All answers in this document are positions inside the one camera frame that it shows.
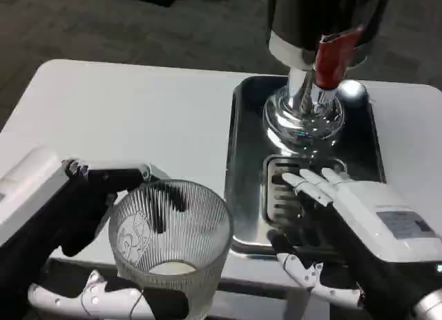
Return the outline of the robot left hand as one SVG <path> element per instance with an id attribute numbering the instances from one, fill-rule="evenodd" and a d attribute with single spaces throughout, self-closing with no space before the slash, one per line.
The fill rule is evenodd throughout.
<path id="1" fill-rule="evenodd" d="M 186 318 L 188 299 L 174 288 L 92 270 L 64 294 L 41 278 L 56 249 L 72 257 L 92 243 L 121 191 L 150 185 L 184 211 L 165 179 L 152 164 L 62 160 L 44 147 L 25 155 L 1 177 L 1 318 L 23 319 L 31 308 L 80 319 Z"/>

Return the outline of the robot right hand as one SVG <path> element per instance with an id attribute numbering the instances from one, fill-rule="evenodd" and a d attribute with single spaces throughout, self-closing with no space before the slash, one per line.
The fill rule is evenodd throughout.
<path id="1" fill-rule="evenodd" d="M 329 168 L 284 182 L 338 252 L 303 255 L 278 230 L 267 236 L 283 270 L 310 295 L 373 319 L 441 318 L 441 237 L 389 185 Z"/>

